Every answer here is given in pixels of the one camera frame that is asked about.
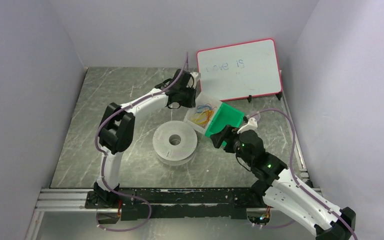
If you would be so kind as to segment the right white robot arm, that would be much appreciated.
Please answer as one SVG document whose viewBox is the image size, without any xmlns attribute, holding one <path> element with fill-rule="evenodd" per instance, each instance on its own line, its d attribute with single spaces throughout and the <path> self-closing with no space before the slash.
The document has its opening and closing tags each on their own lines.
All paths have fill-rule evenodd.
<svg viewBox="0 0 384 240">
<path fill-rule="evenodd" d="M 257 178 L 251 192 L 305 227 L 317 240 L 356 238 L 356 213 L 328 201 L 300 180 L 287 165 L 266 151 L 263 140 L 252 130 L 226 125 L 210 136 L 215 148 L 242 159 Z"/>
</svg>

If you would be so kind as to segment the green plastic bin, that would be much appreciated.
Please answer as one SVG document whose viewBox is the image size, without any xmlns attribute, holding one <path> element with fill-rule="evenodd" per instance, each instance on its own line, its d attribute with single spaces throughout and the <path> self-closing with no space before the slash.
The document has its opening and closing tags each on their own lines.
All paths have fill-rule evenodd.
<svg viewBox="0 0 384 240">
<path fill-rule="evenodd" d="M 245 114 L 238 109 L 222 103 L 204 135 L 209 138 L 211 135 L 219 133 L 226 125 L 238 128 L 242 124 L 244 116 Z"/>
</svg>

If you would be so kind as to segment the white filament spool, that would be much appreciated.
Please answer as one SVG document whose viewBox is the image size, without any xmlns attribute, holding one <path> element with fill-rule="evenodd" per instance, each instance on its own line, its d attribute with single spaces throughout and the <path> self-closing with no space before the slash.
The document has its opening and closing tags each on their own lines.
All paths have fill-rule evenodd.
<svg viewBox="0 0 384 240">
<path fill-rule="evenodd" d="M 152 146 L 162 163 L 168 166 L 181 166 L 194 157 L 198 137 L 189 124 L 172 120 L 161 124 L 155 130 Z"/>
</svg>

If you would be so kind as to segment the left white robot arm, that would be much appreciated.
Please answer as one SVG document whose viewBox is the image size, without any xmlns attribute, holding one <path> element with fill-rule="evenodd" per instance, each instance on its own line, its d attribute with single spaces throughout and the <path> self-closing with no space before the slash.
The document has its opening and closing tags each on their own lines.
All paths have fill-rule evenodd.
<svg viewBox="0 0 384 240">
<path fill-rule="evenodd" d="M 157 84 L 145 95 L 123 104 L 113 102 L 106 107 L 94 138 L 102 158 L 93 186 L 93 192 L 105 205 L 111 206 L 119 200 L 121 160 L 133 141 L 135 123 L 173 104 L 194 108 L 200 78 L 199 72 L 178 69 L 173 78 Z"/>
</svg>

